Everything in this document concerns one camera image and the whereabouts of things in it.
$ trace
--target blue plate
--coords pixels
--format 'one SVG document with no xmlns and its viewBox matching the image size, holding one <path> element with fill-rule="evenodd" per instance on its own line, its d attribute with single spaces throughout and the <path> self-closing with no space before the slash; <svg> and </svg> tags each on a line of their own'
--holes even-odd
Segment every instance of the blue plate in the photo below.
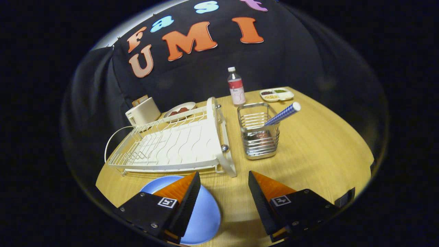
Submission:
<svg viewBox="0 0 439 247">
<path fill-rule="evenodd" d="M 179 180 L 182 176 L 165 176 L 154 179 L 140 191 L 153 194 L 154 192 Z M 200 187 L 191 219 L 187 225 L 186 233 L 181 238 L 182 244 L 201 244 L 211 240 L 220 228 L 220 208 L 210 192 Z"/>
</svg>

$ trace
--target table surface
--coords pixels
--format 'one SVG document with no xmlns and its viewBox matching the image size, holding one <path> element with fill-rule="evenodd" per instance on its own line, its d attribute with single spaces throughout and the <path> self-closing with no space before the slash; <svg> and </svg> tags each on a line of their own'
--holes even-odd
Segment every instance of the table surface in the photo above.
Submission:
<svg viewBox="0 0 439 247">
<path fill-rule="evenodd" d="M 371 178 L 373 155 L 363 138 L 337 114 L 310 97 L 294 93 L 287 101 L 269 102 L 280 112 L 297 101 L 302 109 L 283 120 L 279 126 L 279 144 L 275 156 L 260 160 L 245 158 L 237 107 L 231 96 L 218 98 L 226 118 L 230 151 L 237 177 L 215 173 L 213 168 L 199 170 L 201 183 L 216 199 L 221 212 L 221 225 L 216 236 L 198 246 L 269 246 L 255 203 L 248 187 L 248 171 L 253 170 L 277 180 L 297 191 L 311 189 L 334 203 L 349 189 L 361 193 Z M 263 102 L 259 91 L 246 92 L 246 104 Z M 197 103 L 197 107 L 206 102 Z M 187 172 L 127 172 L 122 177 L 104 164 L 96 186 L 119 207 L 137 194 L 149 181 L 166 175 L 188 175 Z"/>
</svg>

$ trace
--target white dish rack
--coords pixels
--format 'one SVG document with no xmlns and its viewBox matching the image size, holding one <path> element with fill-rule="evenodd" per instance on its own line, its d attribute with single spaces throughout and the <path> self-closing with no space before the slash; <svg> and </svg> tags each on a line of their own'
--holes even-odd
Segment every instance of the white dish rack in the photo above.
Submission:
<svg viewBox="0 0 439 247">
<path fill-rule="evenodd" d="M 217 100 L 210 97 L 201 108 L 133 126 L 107 164 L 122 176 L 128 171 L 176 172 L 215 167 L 217 173 L 236 177 L 226 120 L 220 108 Z"/>
</svg>

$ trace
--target metal knob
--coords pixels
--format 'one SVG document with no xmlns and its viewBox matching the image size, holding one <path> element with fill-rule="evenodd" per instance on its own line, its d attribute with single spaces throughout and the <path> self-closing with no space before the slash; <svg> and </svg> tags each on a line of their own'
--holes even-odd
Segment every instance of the metal knob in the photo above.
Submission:
<svg viewBox="0 0 439 247">
<path fill-rule="evenodd" d="M 227 145 L 225 145 L 225 144 L 222 144 L 222 145 L 221 145 L 221 151 L 222 151 L 223 153 L 227 153 L 229 150 L 230 150 L 229 146 L 227 146 Z"/>
</svg>

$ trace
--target letter m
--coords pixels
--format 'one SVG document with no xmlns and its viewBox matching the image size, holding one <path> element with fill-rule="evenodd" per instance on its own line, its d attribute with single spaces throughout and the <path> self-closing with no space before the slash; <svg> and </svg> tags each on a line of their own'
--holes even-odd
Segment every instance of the letter m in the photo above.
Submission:
<svg viewBox="0 0 439 247">
<path fill-rule="evenodd" d="M 192 52 L 194 41 L 196 42 L 196 51 L 204 51 L 215 48 L 218 44 L 210 37 L 209 30 L 207 29 L 208 25 L 209 22 L 199 22 L 193 24 L 189 29 L 187 36 L 177 31 L 172 31 L 163 36 L 162 40 L 165 40 L 168 44 L 168 60 L 174 61 L 183 56 L 183 53 L 177 49 L 177 46 L 187 54 L 190 54 Z"/>
</svg>

